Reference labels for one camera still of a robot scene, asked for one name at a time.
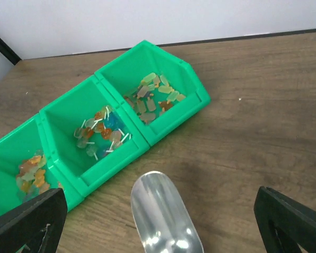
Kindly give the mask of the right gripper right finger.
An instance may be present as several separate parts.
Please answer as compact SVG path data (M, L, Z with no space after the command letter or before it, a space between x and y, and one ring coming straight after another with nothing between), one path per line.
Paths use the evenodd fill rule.
M316 252L316 211L269 187L259 187L254 214L267 252Z

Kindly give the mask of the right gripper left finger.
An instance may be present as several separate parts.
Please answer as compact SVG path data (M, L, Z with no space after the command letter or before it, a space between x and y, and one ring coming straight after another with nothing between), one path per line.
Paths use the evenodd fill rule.
M0 216L0 252L56 252L67 216L63 189L49 189Z

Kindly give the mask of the green bin star gummies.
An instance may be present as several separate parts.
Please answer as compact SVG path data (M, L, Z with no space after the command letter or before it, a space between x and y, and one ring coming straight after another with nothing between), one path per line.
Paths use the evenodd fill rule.
M0 139L0 216L21 205L23 197L16 184L18 166L37 151L46 156L46 182L51 188L63 186L68 211L84 200L52 161L41 118L36 114Z

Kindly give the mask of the green bin lollipops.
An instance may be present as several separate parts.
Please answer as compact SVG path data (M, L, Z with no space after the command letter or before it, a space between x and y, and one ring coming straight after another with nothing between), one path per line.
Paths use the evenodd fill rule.
M73 133L85 119L92 118L103 106L110 105L132 138L101 160L88 157L76 147ZM52 159L60 172L84 197L139 158L149 149L127 113L115 101L102 83L91 76L60 96L40 111Z

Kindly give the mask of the metal scoop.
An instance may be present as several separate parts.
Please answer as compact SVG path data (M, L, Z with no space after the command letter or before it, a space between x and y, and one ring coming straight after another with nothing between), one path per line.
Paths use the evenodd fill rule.
M176 186L164 173L150 171L136 180L131 210L145 252L204 252Z

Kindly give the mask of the green bin popsicle candies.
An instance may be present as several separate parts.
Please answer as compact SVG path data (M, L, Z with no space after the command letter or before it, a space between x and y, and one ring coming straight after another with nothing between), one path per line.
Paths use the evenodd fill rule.
M186 95L162 116L144 124L123 95L139 86L150 73L163 74L169 83ZM149 145L154 145L210 102L210 96L191 65L158 46L142 41L95 72L95 76L129 115Z

